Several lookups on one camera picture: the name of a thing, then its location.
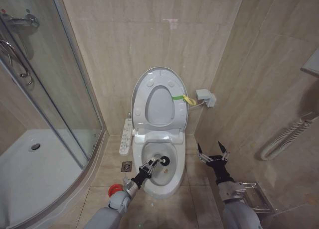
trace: tiled floor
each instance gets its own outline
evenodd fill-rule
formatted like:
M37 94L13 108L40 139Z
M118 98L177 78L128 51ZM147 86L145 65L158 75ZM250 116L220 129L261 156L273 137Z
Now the tiled floor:
M122 183L123 161L133 161L118 153L120 136L110 136L99 171L87 194L50 229L82 229L95 212L109 200L107 191ZM197 145L192 135L186 137L186 171L177 192L168 199L156 200L139 190L121 220L120 229L222 229L223 225L209 186L205 165L197 158Z

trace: cable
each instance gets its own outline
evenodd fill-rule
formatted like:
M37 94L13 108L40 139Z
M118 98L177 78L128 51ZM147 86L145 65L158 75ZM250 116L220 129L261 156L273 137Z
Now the cable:
M189 109L193 109L193 108L195 108L195 107L197 107L197 106L202 105L203 103L205 103L205 101L203 101L202 103L200 103L200 104L198 104L198 105L195 105L195 106L189 107Z

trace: yellow tag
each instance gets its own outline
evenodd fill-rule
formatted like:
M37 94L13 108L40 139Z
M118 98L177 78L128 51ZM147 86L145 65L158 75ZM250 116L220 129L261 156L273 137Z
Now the yellow tag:
M190 97L187 97L186 95L183 95L183 98L184 100L189 103L191 106L195 106L196 105L196 100L190 98Z

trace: floor drain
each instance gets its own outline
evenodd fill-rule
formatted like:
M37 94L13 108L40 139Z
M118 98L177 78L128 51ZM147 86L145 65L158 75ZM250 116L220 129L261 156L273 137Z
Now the floor drain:
M31 146L31 149L32 149L32 150L37 150L39 147L40 147L40 144L39 144L39 143L36 143L36 144L34 144L34 145Z
M132 161L122 162L121 172L131 172L132 170Z

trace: black brush head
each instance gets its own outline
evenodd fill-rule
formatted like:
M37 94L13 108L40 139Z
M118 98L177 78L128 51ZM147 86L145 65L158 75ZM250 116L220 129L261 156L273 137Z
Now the black brush head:
M163 165L163 166L168 166L169 165L169 162L170 162L170 160L169 160L169 158L168 157L166 157L166 156L163 156L162 158L160 158L161 160L165 160L165 162L161 162L161 165Z

